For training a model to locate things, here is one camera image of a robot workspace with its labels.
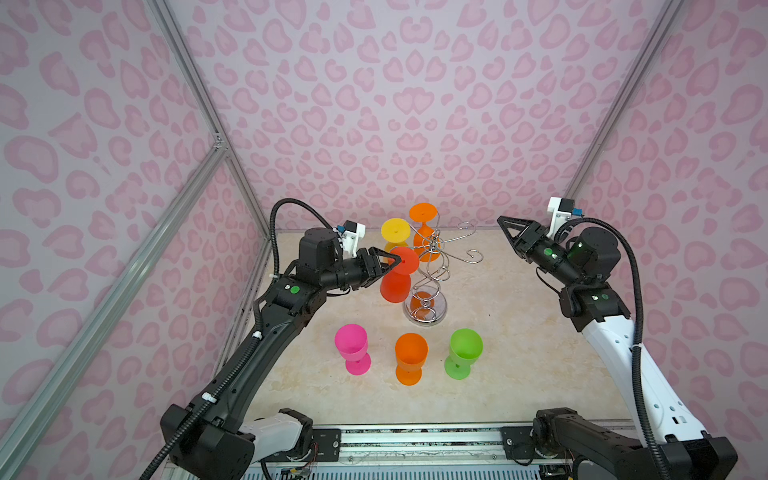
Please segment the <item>pink wine glass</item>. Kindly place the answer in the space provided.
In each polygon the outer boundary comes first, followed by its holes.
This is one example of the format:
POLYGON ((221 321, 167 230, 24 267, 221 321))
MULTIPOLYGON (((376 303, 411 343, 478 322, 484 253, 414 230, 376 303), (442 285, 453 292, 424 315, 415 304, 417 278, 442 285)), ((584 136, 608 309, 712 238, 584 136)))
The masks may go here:
POLYGON ((353 376, 366 374, 372 364, 368 353, 368 334, 358 324, 342 326, 335 334, 334 345, 345 361, 347 372, 353 376))

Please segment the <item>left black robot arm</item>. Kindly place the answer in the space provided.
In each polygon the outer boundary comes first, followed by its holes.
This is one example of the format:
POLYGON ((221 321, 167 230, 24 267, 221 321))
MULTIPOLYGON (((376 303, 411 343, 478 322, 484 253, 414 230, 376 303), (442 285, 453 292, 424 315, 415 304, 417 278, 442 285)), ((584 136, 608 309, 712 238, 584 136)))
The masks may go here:
POLYGON ((313 422, 292 409, 245 426, 258 389, 290 343, 333 290, 368 288, 391 273, 398 255, 369 247, 347 258, 343 235, 331 228, 305 232, 298 257, 254 303, 255 324, 208 385, 185 407, 173 404, 160 425, 164 446, 142 478, 170 461, 200 479, 240 479, 253 462, 275 454, 314 456, 313 422))

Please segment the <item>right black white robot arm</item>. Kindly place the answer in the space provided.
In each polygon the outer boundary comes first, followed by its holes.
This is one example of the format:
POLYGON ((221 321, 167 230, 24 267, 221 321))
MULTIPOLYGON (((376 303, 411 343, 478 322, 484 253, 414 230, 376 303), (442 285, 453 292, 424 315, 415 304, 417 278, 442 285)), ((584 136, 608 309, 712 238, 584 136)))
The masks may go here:
POLYGON ((501 216, 515 254, 561 282, 558 301, 598 354, 632 415, 632 439, 584 419, 571 408, 542 409, 532 421, 532 447, 572 453, 577 473, 589 462, 615 479, 724 479, 738 454, 686 407, 646 351, 638 261, 609 223, 566 221, 554 233, 534 221, 501 216))

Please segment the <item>orange wine glass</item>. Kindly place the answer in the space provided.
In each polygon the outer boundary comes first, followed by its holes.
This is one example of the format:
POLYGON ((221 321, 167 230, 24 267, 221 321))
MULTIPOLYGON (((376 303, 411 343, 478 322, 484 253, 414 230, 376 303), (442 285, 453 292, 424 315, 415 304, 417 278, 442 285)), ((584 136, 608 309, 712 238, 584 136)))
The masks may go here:
POLYGON ((422 263, 439 259, 442 240, 438 232, 429 223, 438 218, 437 208, 430 203, 414 205, 409 216, 418 224, 412 239, 412 247, 422 263))
POLYGON ((427 341, 416 333, 406 333, 395 343, 397 380, 406 386, 416 385, 422 378, 422 368, 428 357, 427 341))

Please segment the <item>yellow wine glass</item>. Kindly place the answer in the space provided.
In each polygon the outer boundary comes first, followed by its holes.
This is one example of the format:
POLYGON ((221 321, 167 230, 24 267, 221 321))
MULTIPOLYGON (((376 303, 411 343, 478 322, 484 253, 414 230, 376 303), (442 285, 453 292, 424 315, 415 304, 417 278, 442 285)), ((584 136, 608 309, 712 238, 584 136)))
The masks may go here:
POLYGON ((387 252, 395 248, 407 247, 410 235, 411 226, 402 218, 389 219, 381 227, 381 236, 386 241, 384 249, 387 252))

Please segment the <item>green wine glass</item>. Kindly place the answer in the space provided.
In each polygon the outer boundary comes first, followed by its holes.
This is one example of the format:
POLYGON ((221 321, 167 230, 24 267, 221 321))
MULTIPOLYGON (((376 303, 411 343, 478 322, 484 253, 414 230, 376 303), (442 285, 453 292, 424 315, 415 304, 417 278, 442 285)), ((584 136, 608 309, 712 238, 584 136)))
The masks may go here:
POLYGON ((471 373, 471 367, 482 356, 484 342, 474 330, 456 330, 450 338, 449 357, 444 362, 446 374, 454 380, 464 380, 471 373))

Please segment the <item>red wine glass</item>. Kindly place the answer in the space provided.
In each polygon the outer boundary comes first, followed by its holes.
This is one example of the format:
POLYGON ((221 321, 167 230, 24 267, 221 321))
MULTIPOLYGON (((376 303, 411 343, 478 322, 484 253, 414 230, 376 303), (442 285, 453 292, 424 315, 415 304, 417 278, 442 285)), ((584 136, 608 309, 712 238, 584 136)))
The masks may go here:
POLYGON ((408 247, 396 247, 391 251, 400 263, 387 273, 381 281, 380 293, 390 303, 402 303, 411 290, 411 275, 419 267, 416 252, 408 247))

